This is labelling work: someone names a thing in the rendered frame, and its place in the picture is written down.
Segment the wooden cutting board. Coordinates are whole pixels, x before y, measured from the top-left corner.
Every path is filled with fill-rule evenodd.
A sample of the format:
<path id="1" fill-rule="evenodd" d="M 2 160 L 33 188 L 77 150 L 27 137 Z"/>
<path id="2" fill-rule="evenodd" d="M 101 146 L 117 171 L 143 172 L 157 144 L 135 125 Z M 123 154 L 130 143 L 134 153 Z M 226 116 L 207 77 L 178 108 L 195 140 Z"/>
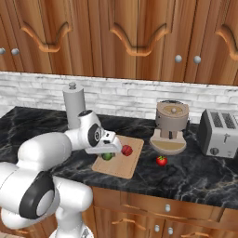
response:
<path id="1" fill-rule="evenodd" d="M 144 140 L 126 136 L 118 136 L 118 138 L 122 145 L 129 145 L 132 148 L 132 153 L 129 156 L 117 153 L 109 161 L 105 161 L 98 156 L 92 165 L 92 170 L 123 179 L 131 179 L 138 163 Z"/>

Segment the wooden drawer front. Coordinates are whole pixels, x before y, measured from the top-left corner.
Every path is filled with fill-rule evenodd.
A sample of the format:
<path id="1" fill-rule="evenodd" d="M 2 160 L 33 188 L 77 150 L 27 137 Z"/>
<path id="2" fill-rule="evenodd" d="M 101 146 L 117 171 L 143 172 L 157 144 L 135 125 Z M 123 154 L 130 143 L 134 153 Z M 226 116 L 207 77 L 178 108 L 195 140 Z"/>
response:
<path id="1" fill-rule="evenodd" d="M 200 205 L 97 187 L 93 188 L 93 193 L 94 205 L 97 207 L 144 213 L 145 215 L 219 222 L 224 212 L 224 208 L 212 205 Z M 165 211 L 165 205 L 171 206 L 170 212 Z"/>

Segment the wooden upper cupboard door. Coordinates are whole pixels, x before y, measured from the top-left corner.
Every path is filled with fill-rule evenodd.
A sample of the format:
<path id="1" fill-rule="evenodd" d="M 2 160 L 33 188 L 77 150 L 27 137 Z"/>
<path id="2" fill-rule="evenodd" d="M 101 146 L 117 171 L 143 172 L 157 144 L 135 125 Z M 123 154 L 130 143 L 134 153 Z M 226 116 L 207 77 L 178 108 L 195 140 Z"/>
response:
<path id="1" fill-rule="evenodd" d="M 198 0 L 184 81 L 238 86 L 238 0 Z"/>
<path id="2" fill-rule="evenodd" d="M 6 53 L 0 55 L 0 71 L 7 70 L 7 36 L 4 28 L 3 19 L 0 11 L 0 48 L 3 47 Z"/>
<path id="3" fill-rule="evenodd" d="M 94 74 L 183 81 L 195 6 L 196 0 L 88 0 Z"/>
<path id="4" fill-rule="evenodd" d="M 87 0 L 6 0 L 26 73 L 93 74 Z"/>

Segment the wooden lower cupboard door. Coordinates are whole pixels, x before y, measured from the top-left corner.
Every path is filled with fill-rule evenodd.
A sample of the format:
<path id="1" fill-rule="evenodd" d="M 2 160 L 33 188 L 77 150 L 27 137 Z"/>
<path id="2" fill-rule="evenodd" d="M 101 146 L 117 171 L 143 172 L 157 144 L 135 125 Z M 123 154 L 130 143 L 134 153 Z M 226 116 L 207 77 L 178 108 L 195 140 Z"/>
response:
<path id="1" fill-rule="evenodd" d="M 85 224 L 95 238 L 162 238 L 165 221 L 91 206 L 83 213 Z"/>
<path id="2" fill-rule="evenodd" d="M 167 229 L 173 228 L 169 235 Z M 167 220 L 162 238 L 238 238 L 238 232 L 223 231 Z"/>

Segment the white paper towel roll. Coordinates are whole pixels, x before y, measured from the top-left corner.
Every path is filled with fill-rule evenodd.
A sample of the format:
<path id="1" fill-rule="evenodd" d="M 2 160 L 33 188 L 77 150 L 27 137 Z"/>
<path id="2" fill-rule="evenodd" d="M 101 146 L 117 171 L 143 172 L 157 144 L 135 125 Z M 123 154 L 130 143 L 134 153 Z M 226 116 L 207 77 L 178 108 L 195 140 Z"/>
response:
<path id="1" fill-rule="evenodd" d="M 68 120 L 68 128 L 79 127 L 78 114 L 86 109 L 84 89 L 79 83 L 70 82 L 63 89 L 63 98 Z"/>

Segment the green avocado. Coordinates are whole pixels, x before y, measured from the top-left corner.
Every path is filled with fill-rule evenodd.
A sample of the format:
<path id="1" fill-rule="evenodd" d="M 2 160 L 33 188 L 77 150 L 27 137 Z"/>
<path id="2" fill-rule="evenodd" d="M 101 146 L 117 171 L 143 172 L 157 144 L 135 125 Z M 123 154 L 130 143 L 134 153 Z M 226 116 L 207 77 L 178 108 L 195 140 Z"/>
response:
<path id="1" fill-rule="evenodd" d="M 102 159 L 105 161 L 110 161 L 115 156 L 114 152 L 106 152 L 101 155 Z"/>

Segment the wooden cupboard door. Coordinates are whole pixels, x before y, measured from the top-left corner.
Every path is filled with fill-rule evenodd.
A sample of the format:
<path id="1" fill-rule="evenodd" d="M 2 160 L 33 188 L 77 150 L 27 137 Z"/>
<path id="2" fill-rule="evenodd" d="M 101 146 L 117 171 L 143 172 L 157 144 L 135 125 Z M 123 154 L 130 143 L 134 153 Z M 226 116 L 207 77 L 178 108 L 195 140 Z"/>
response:
<path id="1" fill-rule="evenodd" d="M 173 228 L 169 235 L 167 229 Z M 223 231 L 167 220 L 162 238 L 238 238 L 238 232 Z"/>
<path id="2" fill-rule="evenodd" d="M 184 81 L 238 86 L 238 0 L 198 0 Z"/>
<path id="3" fill-rule="evenodd" d="M 6 53 L 0 55 L 0 71 L 7 70 L 7 36 L 4 28 L 3 19 L 0 11 L 0 48 L 3 47 Z"/>
<path id="4" fill-rule="evenodd" d="M 93 74 L 87 0 L 6 0 L 26 73 Z"/>
<path id="5" fill-rule="evenodd" d="M 165 221 L 91 206 L 83 213 L 85 224 L 95 238 L 162 238 Z"/>
<path id="6" fill-rule="evenodd" d="M 88 0 L 94 74 L 183 81 L 195 6 L 196 0 Z"/>

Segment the beige coffee machine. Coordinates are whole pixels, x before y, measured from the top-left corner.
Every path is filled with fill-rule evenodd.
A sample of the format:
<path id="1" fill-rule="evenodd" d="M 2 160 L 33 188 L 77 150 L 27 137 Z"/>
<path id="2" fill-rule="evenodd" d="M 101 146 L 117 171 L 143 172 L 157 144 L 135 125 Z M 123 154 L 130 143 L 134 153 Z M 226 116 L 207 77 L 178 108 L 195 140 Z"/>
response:
<path id="1" fill-rule="evenodd" d="M 163 155 L 176 155 L 186 149 L 183 137 L 189 117 L 189 106 L 174 100 L 157 103 L 152 147 Z"/>

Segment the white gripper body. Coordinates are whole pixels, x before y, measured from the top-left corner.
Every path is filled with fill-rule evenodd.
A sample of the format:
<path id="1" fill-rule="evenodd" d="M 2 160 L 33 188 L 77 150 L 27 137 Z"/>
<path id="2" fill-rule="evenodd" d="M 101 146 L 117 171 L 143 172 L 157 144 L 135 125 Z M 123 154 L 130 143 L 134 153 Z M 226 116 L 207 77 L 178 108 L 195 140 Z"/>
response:
<path id="1" fill-rule="evenodd" d="M 96 147 L 86 149 L 88 154 L 102 154 L 106 152 L 120 152 L 122 150 L 122 144 L 120 139 L 115 137 L 114 140 L 110 143 L 105 144 L 101 141 Z"/>

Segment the silver toaster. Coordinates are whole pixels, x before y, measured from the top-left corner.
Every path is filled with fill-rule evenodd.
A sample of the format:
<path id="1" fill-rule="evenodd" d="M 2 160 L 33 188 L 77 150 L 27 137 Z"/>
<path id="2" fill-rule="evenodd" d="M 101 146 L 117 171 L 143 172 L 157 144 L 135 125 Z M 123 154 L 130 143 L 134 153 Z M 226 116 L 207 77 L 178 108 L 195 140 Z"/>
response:
<path id="1" fill-rule="evenodd" d="M 197 140 L 204 155 L 233 159 L 238 154 L 238 122 L 233 113 L 205 109 Z"/>

